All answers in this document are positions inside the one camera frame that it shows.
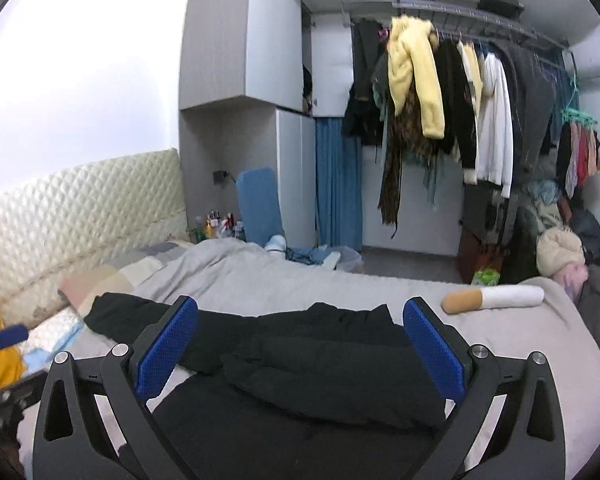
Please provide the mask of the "grey tall wardrobe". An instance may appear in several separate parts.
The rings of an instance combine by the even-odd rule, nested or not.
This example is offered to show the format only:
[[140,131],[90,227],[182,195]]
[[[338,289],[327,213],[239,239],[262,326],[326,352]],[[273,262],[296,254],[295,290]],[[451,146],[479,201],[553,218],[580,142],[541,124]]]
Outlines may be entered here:
[[302,52],[315,24],[301,0],[187,1],[178,108],[188,221],[212,210],[238,214],[239,175],[268,168],[286,240],[316,243]]

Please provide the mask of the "metal clothes rail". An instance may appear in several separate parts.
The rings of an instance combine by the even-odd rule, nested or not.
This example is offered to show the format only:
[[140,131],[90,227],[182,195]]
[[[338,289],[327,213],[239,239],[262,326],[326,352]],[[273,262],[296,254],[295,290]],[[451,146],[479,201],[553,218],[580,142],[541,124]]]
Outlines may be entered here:
[[380,20],[382,16],[408,15],[428,20],[435,28],[446,30],[449,34],[516,40],[541,50],[570,49],[567,40],[554,39],[530,25],[454,3],[434,0],[344,0],[340,9],[350,18]]

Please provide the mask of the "teal clip hanger with socks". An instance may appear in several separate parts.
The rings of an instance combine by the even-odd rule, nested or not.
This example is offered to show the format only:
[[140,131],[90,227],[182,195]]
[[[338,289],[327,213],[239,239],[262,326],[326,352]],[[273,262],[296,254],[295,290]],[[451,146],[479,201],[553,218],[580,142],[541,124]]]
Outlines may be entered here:
[[593,116],[580,110],[577,78],[572,77],[571,93],[560,111],[562,130],[556,159],[556,180],[562,192],[572,200],[586,182],[600,174],[600,139]]

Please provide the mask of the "brown patterned scarf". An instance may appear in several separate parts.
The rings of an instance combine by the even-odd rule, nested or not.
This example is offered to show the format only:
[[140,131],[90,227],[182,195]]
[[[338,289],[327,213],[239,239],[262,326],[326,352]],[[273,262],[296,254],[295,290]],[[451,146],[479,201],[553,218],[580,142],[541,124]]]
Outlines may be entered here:
[[422,114],[414,86],[407,91],[404,107],[397,115],[393,102],[388,103],[386,126],[386,154],[382,173],[378,209],[385,226],[395,231],[399,225],[399,211],[402,196],[403,166],[414,159],[428,167],[434,161],[434,144],[422,133]]

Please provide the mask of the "yellow fleece jacket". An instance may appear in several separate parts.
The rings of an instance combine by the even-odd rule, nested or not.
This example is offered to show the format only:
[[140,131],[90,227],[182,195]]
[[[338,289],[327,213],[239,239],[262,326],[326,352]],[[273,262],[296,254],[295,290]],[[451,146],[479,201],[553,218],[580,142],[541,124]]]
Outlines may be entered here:
[[408,92],[415,88],[420,107],[422,135],[428,139],[444,137],[445,121],[442,92],[434,50],[439,38],[430,21],[402,15],[391,20],[388,52],[388,81],[394,114],[399,116]]

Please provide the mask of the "bottles on nightstand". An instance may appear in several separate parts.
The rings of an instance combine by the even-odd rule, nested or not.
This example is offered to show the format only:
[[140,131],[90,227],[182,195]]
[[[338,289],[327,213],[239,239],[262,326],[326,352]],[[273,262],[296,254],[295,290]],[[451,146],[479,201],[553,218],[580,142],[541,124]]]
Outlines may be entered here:
[[210,211],[205,217],[196,216],[193,225],[188,230],[189,239],[197,244],[204,240],[222,240],[237,238],[245,240],[244,225],[234,214],[222,214],[218,210]]

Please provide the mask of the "pile of clothes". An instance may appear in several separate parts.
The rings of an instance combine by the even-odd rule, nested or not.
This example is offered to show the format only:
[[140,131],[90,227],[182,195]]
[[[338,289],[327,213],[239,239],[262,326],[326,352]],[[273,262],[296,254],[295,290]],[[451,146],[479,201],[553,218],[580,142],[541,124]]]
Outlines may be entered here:
[[562,286],[600,347],[600,224],[553,180],[516,188],[518,209],[504,281],[550,278]]

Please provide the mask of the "green bag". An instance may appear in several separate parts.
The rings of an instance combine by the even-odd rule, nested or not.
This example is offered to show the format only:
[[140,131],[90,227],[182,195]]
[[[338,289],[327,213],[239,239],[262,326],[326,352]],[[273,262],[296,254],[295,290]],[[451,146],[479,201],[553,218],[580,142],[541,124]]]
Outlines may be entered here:
[[471,284],[480,287],[498,286],[500,278],[501,273],[498,269],[492,268],[492,266],[485,266],[474,273]]

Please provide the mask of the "black hanging coat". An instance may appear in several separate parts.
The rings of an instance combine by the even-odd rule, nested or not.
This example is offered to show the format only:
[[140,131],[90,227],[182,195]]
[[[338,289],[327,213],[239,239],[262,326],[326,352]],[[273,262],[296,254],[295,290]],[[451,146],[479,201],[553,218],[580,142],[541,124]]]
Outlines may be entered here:
[[358,138],[362,145],[378,146],[382,123],[373,92],[373,76],[386,54],[387,34],[378,21],[361,20],[353,25],[353,84],[344,112],[342,134]]

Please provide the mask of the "cream quilted headboard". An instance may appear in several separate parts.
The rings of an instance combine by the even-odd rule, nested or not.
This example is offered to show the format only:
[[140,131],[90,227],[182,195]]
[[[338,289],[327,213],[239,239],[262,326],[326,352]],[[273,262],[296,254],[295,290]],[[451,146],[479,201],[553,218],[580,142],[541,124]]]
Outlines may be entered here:
[[178,152],[91,162],[0,195],[0,315],[34,327],[60,283],[135,248],[187,234]]

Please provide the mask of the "white hanging garment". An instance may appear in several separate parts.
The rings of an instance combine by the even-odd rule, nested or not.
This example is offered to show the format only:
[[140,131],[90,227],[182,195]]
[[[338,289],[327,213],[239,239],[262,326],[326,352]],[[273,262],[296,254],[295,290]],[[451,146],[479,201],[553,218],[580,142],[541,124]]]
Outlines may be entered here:
[[514,172],[514,128],[512,106],[503,63],[488,53],[478,61],[482,81],[477,117],[477,149],[474,168],[464,171],[465,182],[486,181],[510,197]]

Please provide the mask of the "black garment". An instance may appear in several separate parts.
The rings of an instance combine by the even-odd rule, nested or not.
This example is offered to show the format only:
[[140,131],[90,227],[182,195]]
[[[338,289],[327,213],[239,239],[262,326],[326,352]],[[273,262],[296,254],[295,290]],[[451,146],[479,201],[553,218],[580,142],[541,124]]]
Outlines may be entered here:
[[180,364],[154,417],[203,479],[397,479],[445,420],[386,306],[202,311]]

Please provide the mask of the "grey bed sheet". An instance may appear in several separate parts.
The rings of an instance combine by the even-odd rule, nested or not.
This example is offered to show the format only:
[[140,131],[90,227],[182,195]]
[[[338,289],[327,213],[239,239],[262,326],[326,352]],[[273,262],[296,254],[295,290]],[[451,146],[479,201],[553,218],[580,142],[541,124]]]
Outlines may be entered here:
[[[201,309],[245,316],[306,310],[316,302],[352,311],[384,304],[395,323],[401,323],[407,299],[422,297],[468,344],[484,344],[510,358],[525,358],[533,351],[546,355],[565,425],[566,476],[572,478],[600,444],[600,349],[557,283],[547,278],[530,283],[544,290],[537,307],[446,315],[440,304],[457,289],[454,284],[326,270],[279,259],[255,244],[206,240],[131,294],[161,302],[188,295]],[[32,330],[23,351],[42,349],[51,358],[66,346],[78,356],[96,356],[109,347],[108,340],[82,327],[82,318],[64,303]]]

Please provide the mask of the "blue curtain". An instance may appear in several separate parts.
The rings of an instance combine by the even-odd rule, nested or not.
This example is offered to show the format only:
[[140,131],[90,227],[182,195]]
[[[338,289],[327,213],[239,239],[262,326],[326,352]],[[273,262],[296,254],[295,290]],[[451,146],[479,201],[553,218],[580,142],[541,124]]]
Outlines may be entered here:
[[342,118],[315,119],[316,224],[321,245],[362,248],[362,144]]

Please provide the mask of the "cream beanie hat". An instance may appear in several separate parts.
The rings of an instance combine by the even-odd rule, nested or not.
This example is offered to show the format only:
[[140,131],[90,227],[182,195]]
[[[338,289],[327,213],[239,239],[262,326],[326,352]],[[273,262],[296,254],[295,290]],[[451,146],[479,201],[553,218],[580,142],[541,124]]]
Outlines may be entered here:
[[566,228],[546,230],[536,243],[536,267],[539,274],[550,278],[571,263],[585,264],[580,237]]

